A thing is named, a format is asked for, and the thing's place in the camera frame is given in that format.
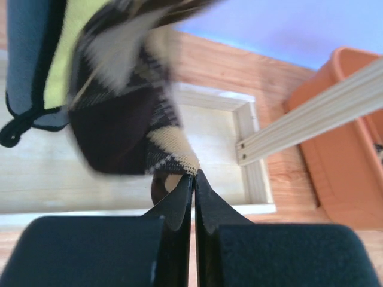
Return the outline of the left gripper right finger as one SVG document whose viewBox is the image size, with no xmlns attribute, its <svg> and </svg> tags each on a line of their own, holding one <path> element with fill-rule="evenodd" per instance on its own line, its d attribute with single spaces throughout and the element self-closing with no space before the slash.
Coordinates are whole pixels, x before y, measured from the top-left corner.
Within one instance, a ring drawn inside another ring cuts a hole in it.
<svg viewBox="0 0 383 287">
<path fill-rule="evenodd" d="M 362 241 L 337 224 L 257 224 L 203 171 L 195 184 L 199 286 L 379 286 Z"/>
</svg>

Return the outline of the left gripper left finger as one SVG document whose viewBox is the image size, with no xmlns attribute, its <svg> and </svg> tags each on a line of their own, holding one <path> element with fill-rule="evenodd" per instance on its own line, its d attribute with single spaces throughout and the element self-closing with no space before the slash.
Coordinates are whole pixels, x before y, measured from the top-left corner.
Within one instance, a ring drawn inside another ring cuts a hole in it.
<svg viewBox="0 0 383 287">
<path fill-rule="evenodd" d="M 187 286 L 192 177 L 141 216 L 43 216 L 22 232 L 2 286 Z"/>
</svg>

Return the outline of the dark brown argyle sock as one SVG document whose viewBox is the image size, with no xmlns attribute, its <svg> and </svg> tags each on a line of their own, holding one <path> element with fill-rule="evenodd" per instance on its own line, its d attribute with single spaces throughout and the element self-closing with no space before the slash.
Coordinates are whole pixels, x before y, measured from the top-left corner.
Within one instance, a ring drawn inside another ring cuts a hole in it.
<svg viewBox="0 0 383 287">
<path fill-rule="evenodd" d="M 212 1 L 108 1 L 81 30 L 69 124 L 89 166 L 110 175 L 195 175 L 172 89 L 170 25 Z"/>
</svg>

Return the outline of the grey black long sock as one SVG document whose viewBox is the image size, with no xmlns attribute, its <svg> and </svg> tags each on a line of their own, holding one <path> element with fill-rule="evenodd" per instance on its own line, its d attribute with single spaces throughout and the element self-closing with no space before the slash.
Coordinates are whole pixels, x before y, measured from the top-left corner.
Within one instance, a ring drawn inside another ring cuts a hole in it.
<svg viewBox="0 0 383 287">
<path fill-rule="evenodd" d="M 65 69 L 71 48 L 98 1 L 8 1 L 5 103 L 12 120 L 1 145 L 16 146 L 31 128 L 58 132 L 64 111 Z"/>
</svg>

